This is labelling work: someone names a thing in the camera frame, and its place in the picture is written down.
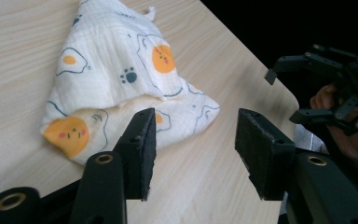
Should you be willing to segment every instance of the white cloth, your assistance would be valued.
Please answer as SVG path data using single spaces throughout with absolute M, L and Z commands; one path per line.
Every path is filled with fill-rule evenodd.
M 118 0 L 83 0 L 59 56 L 41 133 L 80 164 L 112 150 L 132 116 L 156 109 L 157 149 L 204 131 L 219 104 L 179 77 L 151 21 Z

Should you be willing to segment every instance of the wooden table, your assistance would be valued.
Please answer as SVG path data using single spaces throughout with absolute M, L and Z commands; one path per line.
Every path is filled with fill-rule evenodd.
M 239 108 L 260 112 L 293 139 L 296 98 L 197 0 L 123 0 L 157 9 L 179 75 L 220 104 L 204 132 L 158 151 L 147 202 L 127 200 L 129 223 L 276 223 L 280 202 L 263 202 L 234 149 Z M 0 192 L 36 188 L 41 197 L 78 180 L 39 132 L 78 0 L 0 1 Z

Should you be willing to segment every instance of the blue line drawing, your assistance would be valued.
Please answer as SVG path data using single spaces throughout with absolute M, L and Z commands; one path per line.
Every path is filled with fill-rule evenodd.
M 82 2 L 82 3 L 80 3 L 80 5 L 83 5 L 83 4 L 85 4 L 85 3 L 87 3 L 89 0 L 86 0 L 86 1 L 84 1 L 84 2 Z
M 75 24 L 77 24 L 80 21 L 80 17 L 82 15 L 78 15 L 75 19 L 74 19 L 74 24 L 72 24 L 72 26 L 74 26 Z
M 165 97 L 173 97 L 173 96 L 177 96 L 177 95 L 179 95 L 181 92 L 182 92 L 182 90 L 183 90 L 183 88 L 180 88 L 179 89 L 179 91 L 178 92 L 176 92 L 176 93 L 174 93 L 174 94 L 171 94 L 171 95 L 168 95 L 168 94 L 163 94 L 163 96 L 165 96 Z
M 65 72 L 67 72 L 67 73 L 75 73 L 75 74 L 80 74 L 80 73 L 83 73 L 83 71 L 84 71 L 84 69 L 87 67 L 87 65 L 89 64 L 88 62 L 87 62 L 87 60 L 83 57 L 83 55 L 81 55 L 80 53 L 79 53 L 79 51 L 77 51 L 76 49 L 74 49 L 74 48 L 66 48 L 66 49 L 64 49 L 63 51 L 62 51 L 62 53 L 61 53 L 61 55 L 60 55 L 60 59 L 62 58 L 62 55 L 66 52 L 66 51 L 74 51 L 75 53 L 76 53 L 76 57 L 80 57 L 80 58 L 77 58 L 77 59 L 80 59 L 80 61 L 83 61 L 83 62 L 80 62 L 80 63 L 83 63 L 83 64 L 81 64 L 80 66 L 82 66 L 83 65 L 83 67 L 81 67 L 80 69 L 78 69 L 79 71 L 75 71 L 76 70 L 76 67 L 75 67 L 75 65 L 69 65 L 71 68 L 70 69 L 64 69 L 63 71 L 61 71 L 59 74 L 57 74 L 56 76 L 59 76 L 59 75 L 61 75 L 62 73 L 65 73 Z
M 188 86 L 188 90 L 196 95 L 205 95 L 204 92 L 197 90 L 197 88 L 195 88 L 194 86 L 192 86 L 190 83 L 186 82 L 186 85 Z
M 162 117 L 162 124 L 157 123 L 157 125 L 156 125 L 156 133 L 169 130 L 172 127 L 171 117 L 168 114 L 163 113 L 157 109 L 156 109 L 156 111 L 158 111 L 157 114 L 160 114 Z
M 64 115 L 65 117 L 68 117 L 68 115 L 65 114 L 65 113 L 63 113 L 63 112 L 58 108 L 58 106 L 57 106 L 54 102 L 48 101 L 48 103 L 54 105 L 54 107 L 55 107 L 62 115 Z
M 217 110 L 217 109 L 220 109 L 220 106 L 218 106 L 218 107 L 210 107 L 210 106 L 208 106 L 208 105 L 204 105 L 203 107 L 202 107 L 202 110 L 201 110 L 201 114 L 197 117 L 197 119 L 196 119 L 196 126 L 194 126 L 194 130 L 193 130 L 193 133 L 195 133 L 196 132 L 196 130 L 197 130 L 197 125 L 198 125 L 198 123 L 199 123 L 199 120 L 201 120 L 202 118 L 206 118 L 206 119 L 208 119 L 208 117 L 209 117 L 209 113 L 211 113 L 211 110 Z
M 109 114 L 103 109 L 100 109 L 100 111 L 103 111 L 106 114 L 106 120 L 105 120 L 104 125 L 103 125 L 103 135 L 105 137 L 105 145 L 101 149 L 101 151 L 103 151 L 106 148 L 107 144 L 108 144 L 108 140 L 107 140 L 107 136 L 106 136 L 106 124 L 107 124 L 107 121 L 109 120 Z M 94 114 L 91 117 L 94 118 L 95 120 L 99 120 L 100 122 L 103 122 L 103 118 L 102 118 L 101 115 Z

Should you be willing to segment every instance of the paw print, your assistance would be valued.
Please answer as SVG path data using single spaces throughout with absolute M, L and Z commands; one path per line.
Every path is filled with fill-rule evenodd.
M 132 83 L 136 80 L 137 76 L 136 73 L 133 72 L 133 67 L 131 67 L 130 69 L 124 69 L 124 72 L 126 73 L 125 75 L 120 75 L 120 77 L 123 79 L 121 80 L 122 83 Z

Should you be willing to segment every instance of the fabric fold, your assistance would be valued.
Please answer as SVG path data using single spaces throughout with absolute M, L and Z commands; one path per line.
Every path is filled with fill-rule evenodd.
M 58 57 L 41 133 L 85 164 L 112 150 L 132 116 L 156 109 L 157 147 L 204 131 L 219 114 L 212 98 L 178 75 L 172 50 L 152 22 L 118 0 L 86 0 Z

